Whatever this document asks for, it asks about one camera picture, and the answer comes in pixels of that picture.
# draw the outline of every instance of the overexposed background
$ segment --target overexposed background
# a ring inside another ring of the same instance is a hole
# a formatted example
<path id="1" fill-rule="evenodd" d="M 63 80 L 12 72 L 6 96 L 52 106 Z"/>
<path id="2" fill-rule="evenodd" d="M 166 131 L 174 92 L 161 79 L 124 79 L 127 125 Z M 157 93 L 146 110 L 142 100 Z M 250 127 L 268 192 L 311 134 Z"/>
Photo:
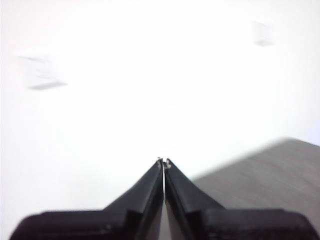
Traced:
<path id="1" fill-rule="evenodd" d="M 316 0 L 2 0 L 1 239 L 104 208 L 157 157 L 192 178 L 284 136 L 320 145 L 319 43 Z M 67 85 L 26 87 L 39 49 Z"/>

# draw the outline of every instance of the black plastic part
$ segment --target black plastic part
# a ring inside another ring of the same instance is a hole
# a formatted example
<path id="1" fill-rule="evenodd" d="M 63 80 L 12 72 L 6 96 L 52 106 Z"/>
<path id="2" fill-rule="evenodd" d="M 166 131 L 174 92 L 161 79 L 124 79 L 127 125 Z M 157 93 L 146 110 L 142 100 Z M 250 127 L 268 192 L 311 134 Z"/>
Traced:
<path id="1" fill-rule="evenodd" d="M 319 240 L 302 214 L 281 209 L 225 209 L 169 159 L 165 202 L 174 240 Z"/>
<path id="2" fill-rule="evenodd" d="M 25 218 L 11 240 L 156 240 L 163 205 L 163 164 L 158 160 L 104 210 L 44 212 Z"/>

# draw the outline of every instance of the blurry object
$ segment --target blurry object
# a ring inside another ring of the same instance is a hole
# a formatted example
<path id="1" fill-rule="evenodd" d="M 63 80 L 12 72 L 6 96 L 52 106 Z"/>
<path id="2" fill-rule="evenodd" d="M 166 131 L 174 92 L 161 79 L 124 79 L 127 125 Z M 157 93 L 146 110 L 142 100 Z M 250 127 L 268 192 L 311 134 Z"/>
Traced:
<path id="1" fill-rule="evenodd" d="M 225 209 L 172 161 L 164 164 L 165 203 L 173 240 L 319 239 L 302 214 L 282 209 Z"/>
<path id="2" fill-rule="evenodd" d="M 47 49 L 32 49 L 18 56 L 24 66 L 27 88 L 45 90 L 66 85 L 59 79 L 55 61 Z"/>
<path id="3" fill-rule="evenodd" d="M 270 24 L 257 21 L 251 22 L 252 40 L 255 44 L 265 47 L 272 45 L 272 28 Z"/>
<path id="4" fill-rule="evenodd" d="M 155 240 L 159 237 L 163 200 L 160 159 L 105 209 L 29 216 L 18 225 L 11 240 Z"/>

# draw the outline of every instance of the white wall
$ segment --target white wall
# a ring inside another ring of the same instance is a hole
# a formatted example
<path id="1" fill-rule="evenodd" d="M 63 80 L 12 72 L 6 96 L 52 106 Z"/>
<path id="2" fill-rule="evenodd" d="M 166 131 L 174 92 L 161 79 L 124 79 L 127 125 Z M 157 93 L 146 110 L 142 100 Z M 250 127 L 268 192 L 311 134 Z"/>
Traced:
<path id="1" fill-rule="evenodd" d="M 283 136 L 320 145 L 319 43 L 316 0 L 3 0 L 1 239 L 105 207 L 158 156 L 194 177 Z M 67 86 L 24 87 L 16 54 L 38 46 Z"/>

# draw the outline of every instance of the gray floor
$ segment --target gray floor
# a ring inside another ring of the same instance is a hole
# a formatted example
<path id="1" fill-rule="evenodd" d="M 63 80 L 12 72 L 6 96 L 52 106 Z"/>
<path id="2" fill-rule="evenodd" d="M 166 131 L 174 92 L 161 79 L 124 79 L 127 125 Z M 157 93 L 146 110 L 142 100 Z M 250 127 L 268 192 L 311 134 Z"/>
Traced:
<path id="1" fill-rule="evenodd" d="M 319 146 L 287 139 L 193 182 L 227 208 L 300 212 L 320 233 Z M 165 207 L 160 239 L 171 239 Z"/>

